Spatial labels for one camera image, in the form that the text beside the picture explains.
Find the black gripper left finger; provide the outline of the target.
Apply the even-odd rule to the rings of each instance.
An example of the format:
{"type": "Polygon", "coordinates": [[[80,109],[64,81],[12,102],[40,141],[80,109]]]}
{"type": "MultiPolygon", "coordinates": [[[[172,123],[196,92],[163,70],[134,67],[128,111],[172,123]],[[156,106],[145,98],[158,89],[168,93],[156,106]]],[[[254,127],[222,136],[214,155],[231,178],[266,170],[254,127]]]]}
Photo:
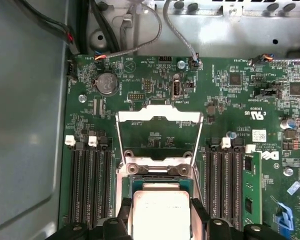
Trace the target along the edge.
{"type": "Polygon", "coordinates": [[[85,223],[70,223],[55,232],[56,240],[131,240],[127,223],[132,209],[132,199],[124,197],[117,217],[106,218],[90,229],[85,223]]]}

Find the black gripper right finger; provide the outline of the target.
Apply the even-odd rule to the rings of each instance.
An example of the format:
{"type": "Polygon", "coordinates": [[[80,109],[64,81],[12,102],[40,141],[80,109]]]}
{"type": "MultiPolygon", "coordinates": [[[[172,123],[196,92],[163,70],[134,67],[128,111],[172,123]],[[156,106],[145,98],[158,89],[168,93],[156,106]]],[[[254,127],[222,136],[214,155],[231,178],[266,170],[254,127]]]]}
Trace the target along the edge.
{"type": "Polygon", "coordinates": [[[242,231],[221,218],[212,218],[198,198],[190,200],[191,233],[194,240],[283,240],[271,228],[257,223],[242,231]]]}

